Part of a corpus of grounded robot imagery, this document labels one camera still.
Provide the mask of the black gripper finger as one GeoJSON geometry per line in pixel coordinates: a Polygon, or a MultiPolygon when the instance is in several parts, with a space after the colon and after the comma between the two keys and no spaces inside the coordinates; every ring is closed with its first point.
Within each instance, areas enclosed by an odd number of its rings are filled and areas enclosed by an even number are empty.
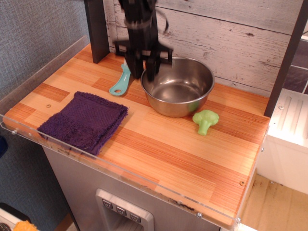
{"type": "Polygon", "coordinates": [[[141,78],[144,71],[143,60],[130,53],[125,54],[125,59],[132,76],[136,79],[141,78]]]}
{"type": "Polygon", "coordinates": [[[160,68],[160,57],[149,57],[146,60],[146,74],[148,81],[153,81],[154,77],[159,72],[160,68]]]}

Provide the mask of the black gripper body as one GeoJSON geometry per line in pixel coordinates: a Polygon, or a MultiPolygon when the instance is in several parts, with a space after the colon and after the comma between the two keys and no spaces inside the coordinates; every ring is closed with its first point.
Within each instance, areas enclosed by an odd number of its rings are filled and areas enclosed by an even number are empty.
{"type": "Polygon", "coordinates": [[[167,53],[164,63],[172,63],[173,49],[161,44],[158,40],[157,21],[124,21],[128,30],[127,40],[115,40],[116,55],[125,57],[127,65],[143,65],[150,59],[162,61],[161,52],[167,53]]]}

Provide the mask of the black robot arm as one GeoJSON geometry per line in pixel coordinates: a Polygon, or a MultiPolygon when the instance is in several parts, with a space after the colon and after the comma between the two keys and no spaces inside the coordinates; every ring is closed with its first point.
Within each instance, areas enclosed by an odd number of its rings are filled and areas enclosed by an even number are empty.
{"type": "Polygon", "coordinates": [[[116,40],[116,55],[124,56],[128,68],[135,78],[141,78],[146,71],[149,81],[158,74],[161,53],[167,52],[167,61],[172,61],[173,49],[158,40],[158,25],[155,0],[121,0],[125,13],[128,40],[116,40]]]}

